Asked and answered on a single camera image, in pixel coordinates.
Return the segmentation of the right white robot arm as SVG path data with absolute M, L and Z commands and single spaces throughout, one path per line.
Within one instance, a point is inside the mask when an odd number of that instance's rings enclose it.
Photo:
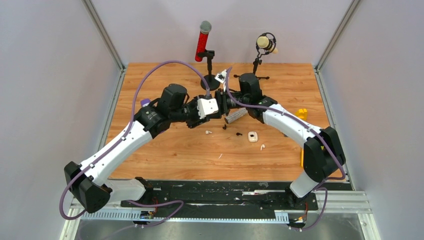
M 262 93 L 260 82 L 253 73 L 244 73 L 238 78 L 239 91 L 229 90 L 226 71 L 219 73 L 215 80 L 224 87 L 215 92 L 224 113 L 230 109 L 246 108 L 252 118 L 279 130 L 303 149 L 303 172 L 290 184 L 285 195 L 290 208 L 301 207 L 306 195 L 329 180 L 336 170 L 344 170 L 346 157 L 334 128 L 315 126 L 287 111 L 276 100 Z

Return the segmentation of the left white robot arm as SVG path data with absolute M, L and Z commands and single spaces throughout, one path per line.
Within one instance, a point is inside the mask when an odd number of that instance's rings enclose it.
M 185 122 L 192 129 L 210 119 L 219 119 L 227 108 L 222 106 L 224 92 L 214 97 L 198 95 L 186 101 L 188 91 L 179 84 L 165 87 L 161 96 L 143 106 L 131 117 L 126 128 L 92 157 L 64 168 L 69 191 L 88 213 L 95 213 L 106 204 L 135 201 L 149 206 L 153 193 L 140 178 L 110 180 L 109 176 L 133 152 L 170 128 L 172 123 Z

